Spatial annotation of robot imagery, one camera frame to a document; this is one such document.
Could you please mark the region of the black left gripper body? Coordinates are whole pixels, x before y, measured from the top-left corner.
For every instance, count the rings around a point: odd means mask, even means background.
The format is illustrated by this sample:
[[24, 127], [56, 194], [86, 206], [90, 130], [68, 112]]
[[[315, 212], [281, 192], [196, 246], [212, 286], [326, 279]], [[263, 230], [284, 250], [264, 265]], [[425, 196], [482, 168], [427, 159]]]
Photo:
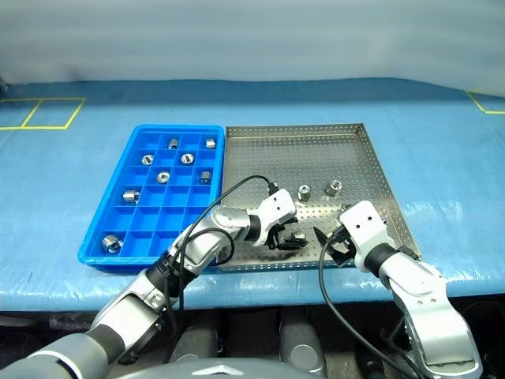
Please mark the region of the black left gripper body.
[[265, 242], [265, 245], [268, 247], [268, 249], [279, 250], [279, 243], [285, 241], [284, 239], [281, 238], [280, 232], [286, 229], [287, 224], [296, 222], [297, 217], [292, 217], [291, 219], [283, 223], [277, 223], [276, 225], [274, 225], [268, 232], [267, 240]]

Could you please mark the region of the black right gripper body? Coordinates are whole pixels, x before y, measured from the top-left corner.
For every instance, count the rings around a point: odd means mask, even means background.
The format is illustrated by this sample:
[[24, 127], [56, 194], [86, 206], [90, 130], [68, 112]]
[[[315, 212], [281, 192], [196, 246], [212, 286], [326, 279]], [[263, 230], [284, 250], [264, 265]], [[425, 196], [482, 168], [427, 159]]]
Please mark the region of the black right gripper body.
[[335, 249], [344, 253], [343, 265], [350, 263], [354, 259], [356, 249], [354, 244], [350, 240], [350, 234], [348, 230], [344, 226], [337, 227], [328, 235], [328, 241], [324, 245], [324, 255], [328, 255], [326, 253], [327, 244], [331, 244]]

